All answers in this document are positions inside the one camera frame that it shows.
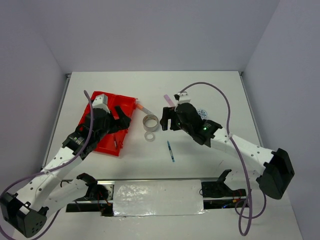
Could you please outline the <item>red pen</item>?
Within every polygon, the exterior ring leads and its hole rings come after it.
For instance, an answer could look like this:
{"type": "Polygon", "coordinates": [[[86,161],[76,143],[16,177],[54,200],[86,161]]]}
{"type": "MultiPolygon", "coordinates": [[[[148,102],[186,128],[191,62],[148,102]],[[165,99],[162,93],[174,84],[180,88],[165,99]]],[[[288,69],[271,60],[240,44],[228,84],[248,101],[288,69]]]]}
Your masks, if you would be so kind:
{"type": "Polygon", "coordinates": [[[117,144],[117,139],[116,139],[115,133],[112,134],[112,137],[113,137],[114,147],[117,150],[118,149],[118,144],[117,144]]]}

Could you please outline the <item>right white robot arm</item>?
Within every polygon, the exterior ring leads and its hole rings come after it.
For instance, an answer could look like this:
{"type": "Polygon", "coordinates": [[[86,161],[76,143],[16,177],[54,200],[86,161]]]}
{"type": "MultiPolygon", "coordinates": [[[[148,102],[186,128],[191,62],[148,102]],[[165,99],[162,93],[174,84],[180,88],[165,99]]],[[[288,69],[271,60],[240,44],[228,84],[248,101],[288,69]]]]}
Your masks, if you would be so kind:
{"type": "Polygon", "coordinates": [[[163,131],[183,130],[201,146],[205,145],[240,158],[246,166],[257,172],[256,182],[259,189],[272,199],[280,200],[283,197],[295,175],[286,150],[263,148],[228,133],[221,124],[202,119],[190,103],[164,107],[160,125],[163,131]]]}

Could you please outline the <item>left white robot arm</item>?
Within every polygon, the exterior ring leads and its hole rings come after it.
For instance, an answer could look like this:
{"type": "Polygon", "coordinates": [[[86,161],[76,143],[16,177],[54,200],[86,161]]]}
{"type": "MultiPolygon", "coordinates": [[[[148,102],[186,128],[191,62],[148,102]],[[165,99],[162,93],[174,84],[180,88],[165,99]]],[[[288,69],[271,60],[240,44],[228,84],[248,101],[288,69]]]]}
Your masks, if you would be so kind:
{"type": "Polygon", "coordinates": [[[53,159],[40,172],[24,177],[27,184],[16,193],[5,189],[0,197],[3,219],[26,238],[38,239],[47,219],[69,202],[97,196],[97,180],[81,173],[65,187],[56,189],[63,178],[97,148],[106,136],[126,130],[131,119],[115,107],[115,118],[107,107],[93,107],[84,122],[67,136],[53,159]]]}

